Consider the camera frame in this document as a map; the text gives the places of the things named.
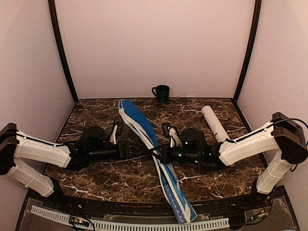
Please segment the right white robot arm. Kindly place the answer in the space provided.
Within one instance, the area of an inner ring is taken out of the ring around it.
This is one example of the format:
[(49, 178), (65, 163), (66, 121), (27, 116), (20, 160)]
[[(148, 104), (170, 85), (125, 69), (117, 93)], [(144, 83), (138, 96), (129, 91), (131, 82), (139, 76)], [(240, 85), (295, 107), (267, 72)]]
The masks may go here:
[(245, 199), (250, 209), (263, 203), (264, 194), (269, 194), (288, 171), (294, 171), (308, 157), (308, 142), (299, 125), (300, 119), (276, 112), (262, 127), (231, 140), (210, 106), (202, 108), (202, 115), (217, 140), (216, 145), (208, 146), (201, 131), (188, 128), (180, 134), (182, 146), (160, 145), (149, 152), (164, 164), (196, 163), (208, 171), (217, 171), (256, 154), (275, 150), (275, 157), (257, 179), (255, 191)]

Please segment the white shuttlecock tube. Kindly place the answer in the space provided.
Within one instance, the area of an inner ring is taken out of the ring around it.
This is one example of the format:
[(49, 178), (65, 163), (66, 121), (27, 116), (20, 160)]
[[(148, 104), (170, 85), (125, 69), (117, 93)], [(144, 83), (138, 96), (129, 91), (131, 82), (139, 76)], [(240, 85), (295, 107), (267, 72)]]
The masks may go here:
[(204, 106), (201, 113), (209, 125), (217, 142), (223, 142), (226, 139), (230, 139), (216, 114), (209, 105)]

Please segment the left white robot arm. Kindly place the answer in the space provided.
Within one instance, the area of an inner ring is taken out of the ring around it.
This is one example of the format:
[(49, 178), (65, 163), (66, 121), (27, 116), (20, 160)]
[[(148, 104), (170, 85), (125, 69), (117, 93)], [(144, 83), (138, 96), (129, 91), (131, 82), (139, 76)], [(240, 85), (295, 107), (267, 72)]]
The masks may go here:
[(31, 137), (18, 130), (16, 124), (8, 123), (0, 131), (0, 174), (49, 197), (56, 209), (63, 210), (68, 206), (68, 199), (62, 195), (58, 182), (37, 172), (23, 160), (80, 170), (92, 161), (131, 159), (144, 154), (144, 145), (119, 139), (122, 130), (123, 123), (117, 121), (108, 136), (103, 128), (92, 126), (83, 130), (78, 141), (52, 143)]

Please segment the blue racket bag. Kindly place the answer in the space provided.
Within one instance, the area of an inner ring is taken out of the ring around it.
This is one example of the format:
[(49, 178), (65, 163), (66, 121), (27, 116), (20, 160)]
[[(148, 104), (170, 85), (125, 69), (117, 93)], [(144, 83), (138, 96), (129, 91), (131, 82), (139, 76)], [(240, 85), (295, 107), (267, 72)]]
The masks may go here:
[[(151, 149), (157, 147), (158, 141), (156, 138), (156, 133), (145, 115), (132, 102), (128, 100), (121, 100), (118, 106), (119, 114), (121, 115), (124, 122), (142, 140), (142, 142), (147, 146), (147, 148)], [(194, 219), (196, 219), (197, 213), (193, 209), (182, 189), (180, 188), (179, 181), (175, 174), (173, 166), (171, 164), (161, 163), (160, 160), (155, 156), (153, 156), (153, 160), (166, 200), (168, 201), (167, 195), (165, 193), (165, 190), (163, 189), (163, 184), (165, 183), (170, 186), (174, 196), (176, 197), (176, 200), (180, 205), (180, 208), (186, 220), (184, 224), (191, 223)]]

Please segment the blue badminton racket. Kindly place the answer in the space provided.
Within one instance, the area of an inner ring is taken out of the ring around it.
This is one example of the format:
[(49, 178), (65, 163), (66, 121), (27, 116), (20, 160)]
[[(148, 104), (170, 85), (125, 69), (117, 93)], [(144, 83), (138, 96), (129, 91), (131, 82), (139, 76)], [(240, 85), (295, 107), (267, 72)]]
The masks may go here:
[(174, 196), (170, 186), (165, 183), (163, 184), (163, 189), (165, 190), (165, 193), (167, 195), (167, 199), (171, 205), (171, 208), (174, 212), (174, 215), (176, 217), (176, 220), (179, 224), (184, 224), (185, 223), (185, 218), (184, 218), (184, 214), (180, 208), (180, 205), (178, 203), (178, 201), (176, 200), (176, 197)]

